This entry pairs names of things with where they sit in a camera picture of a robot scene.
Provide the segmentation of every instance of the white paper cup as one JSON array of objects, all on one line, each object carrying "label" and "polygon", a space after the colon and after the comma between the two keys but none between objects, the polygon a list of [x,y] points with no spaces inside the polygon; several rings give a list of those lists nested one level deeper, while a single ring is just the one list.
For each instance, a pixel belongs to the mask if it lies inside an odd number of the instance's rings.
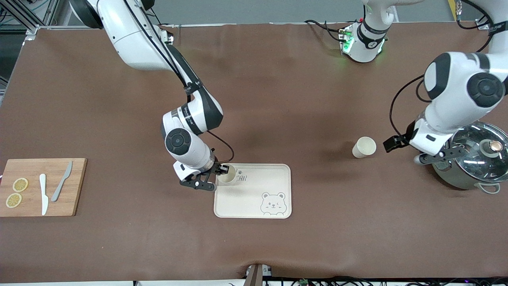
[{"label": "white paper cup", "polygon": [[236,169],[228,164],[225,164],[226,166],[229,166],[229,171],[227,174],[219,175],[217,176],[217,180],[219,180],[221,183],[231,183],[236,176]]},{"label": "white paper cup", "polygon": [[353,156],[357,158],[367,157],[376,152],[376,142],[370,137],[362,137],[356,141],[353,147]]}]

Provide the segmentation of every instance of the knife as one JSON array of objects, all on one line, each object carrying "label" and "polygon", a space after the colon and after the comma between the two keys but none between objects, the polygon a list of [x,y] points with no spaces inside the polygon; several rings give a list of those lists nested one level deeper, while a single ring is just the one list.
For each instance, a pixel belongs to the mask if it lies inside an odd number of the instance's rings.
[{"label": "knife", "polygon": [[46,215],[46,211],[48,210],[48,202],[49,202],[49,198],[48,198],[48,196],[46,196],[46,174],[41,174],[39,176],[39,181],[41,181],[42,215]]},{"label": "knife", "polygon": [[58,199],[60,191],[62,190],[62,186],[64,185],[63,183],[71,175],[71,170],[72,170],[72,161],[69,161],[69,165],[67,165],[67,170],[65,170],[62,180],[60,180],[60,184],[58,184],[58,187],[56,187],[56,190],[53,193],[53,196],[51,197],[52,202],[56,202],[56,200]]}]

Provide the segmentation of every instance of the cooking pot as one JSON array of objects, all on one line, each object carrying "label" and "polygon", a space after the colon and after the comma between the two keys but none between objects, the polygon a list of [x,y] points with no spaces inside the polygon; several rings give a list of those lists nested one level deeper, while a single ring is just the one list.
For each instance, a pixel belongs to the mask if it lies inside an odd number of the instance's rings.
[{"label": "cooking pot", "polygon": [[508,179],[506,133],[492,124],[477,121],[459,129],[448,144],[464,146],[467,154],[432,164],[443,180],[464,190],[478,188],[487,194],[499,192],[499,183]]}]

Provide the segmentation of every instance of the table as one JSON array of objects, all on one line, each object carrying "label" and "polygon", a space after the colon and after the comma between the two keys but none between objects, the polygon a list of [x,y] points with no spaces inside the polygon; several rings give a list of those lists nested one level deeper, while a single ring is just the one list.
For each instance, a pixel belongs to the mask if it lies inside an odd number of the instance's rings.
[{"label": "table", "polygon": [[[226,279],[254,263],[292,277],[508,275],[507,184],[499,195],[459,191],[413,164],[416,150],[382,150],[397,90],[441,52],[476,50],[485,32],[397,23],[368,64],[315,26],[174,32],[225,111],[215,131],[234,162],[291,167],[291,217],[217,218],[213,193],[178,184],[160,135],[162,115],[185,101],[176,76],[130,68],[104,31],[40,30],[0,108],[0,168],[9,158],[88,165],[75,217],[0,219],[0,282]],[[413,90],[395,104],[400,129],[425,108]],[[484,120],[508,129],[507,104]],[[379,150],[354,159],[361,136]]]}]

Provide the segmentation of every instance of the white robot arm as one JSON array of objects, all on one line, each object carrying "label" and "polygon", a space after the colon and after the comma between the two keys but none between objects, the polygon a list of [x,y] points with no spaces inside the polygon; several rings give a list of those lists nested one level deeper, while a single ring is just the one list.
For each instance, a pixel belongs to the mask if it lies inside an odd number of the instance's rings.
[{"label": "white robot arm", "polygon": [[129,66],[175,72],[184,86],[187,103],[163,116],[161,133],[166,149],[177,160],[173,167],[180,184],[213,191],[215,185],[208,182],[210,174],[226,174],[228,167],[217,161],[198,135],[218,127],[223,110],[180,52],[168,44],[167,31],[151,24],[145,11],[153,6],[154,0],[70,0],[70,3],[85,25],[106,30]]},{"label": "white robot arm", "polygon": [[424,0],[362,0],[365,18],[341,30],[339,39],[343,54],[359,63],[373,60],[385,42],[394,20],[393,6],[412,5]]},{"label": "white robot arm", "polygon": [[469,2],[484,12],[491,24],[489,53],[446,52],[431,62],[424,83],[432,102],[408,126],[405,134],[384,142],[387,152],[411,145],[423,152],[415,158],[419,164],[460,156],[458,152],[450,154],[453,151],[444,147],[447,141],[459,128],[492,111],[506,95],[508,2]]}]

